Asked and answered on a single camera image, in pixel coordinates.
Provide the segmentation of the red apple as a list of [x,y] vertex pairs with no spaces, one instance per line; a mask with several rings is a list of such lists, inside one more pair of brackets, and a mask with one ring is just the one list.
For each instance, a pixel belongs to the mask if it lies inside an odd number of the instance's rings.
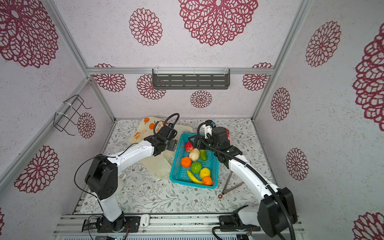
[[190,153],[191,151],[194,150],[194,147],[190,142],[186,142],[184,145],[184,148],[187,153]]

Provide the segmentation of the cream garlic bulb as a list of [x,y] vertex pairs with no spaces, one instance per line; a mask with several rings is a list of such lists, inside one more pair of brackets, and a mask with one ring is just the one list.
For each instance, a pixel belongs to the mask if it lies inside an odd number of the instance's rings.
[[200,158],[200,150],[199,149],[193,149],[189,153],[189,158],[191,159],[191,161],[196,162]]

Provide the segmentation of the orange mandarin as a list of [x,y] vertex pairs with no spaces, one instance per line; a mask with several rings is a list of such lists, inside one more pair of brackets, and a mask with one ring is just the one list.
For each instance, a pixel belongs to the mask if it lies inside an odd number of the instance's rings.
[[184,157],[181,159],[181,166],[185,169],[190,168],[192,165],[192,160],[189,157]]

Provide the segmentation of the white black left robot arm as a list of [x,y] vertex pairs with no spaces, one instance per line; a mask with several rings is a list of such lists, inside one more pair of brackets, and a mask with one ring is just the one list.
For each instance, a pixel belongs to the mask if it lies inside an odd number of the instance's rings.
[[99,233],[121,233],[127,230],[125,214],[118,204],[119,174],[132,164],[151,156],[158,156],[167,149],[168,142],[177,135],[174,124],[163,125],[160,130],[125,151],[106,156],[99,154],[90,159],[85,176],[89,194],[96,196],[103,214],[91,226]]

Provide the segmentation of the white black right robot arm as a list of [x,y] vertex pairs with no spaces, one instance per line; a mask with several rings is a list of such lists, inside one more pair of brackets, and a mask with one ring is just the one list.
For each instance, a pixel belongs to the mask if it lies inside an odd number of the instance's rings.
[[294,224],[298,221],[293,193],[288,188],[280,188],[262,176],[246,159],[243,153],[231,145],[226,128],[217,127],[206,121],[198,126],[194,146],[203,147],[214,153],[224,164],[246,184],[258,198],[257,208],[244,206],[234,211],[238,219],[234,226],[221,226],[220,230],[252,230],[260,228],[270,238],[289,230],[290,238],[296,239]]

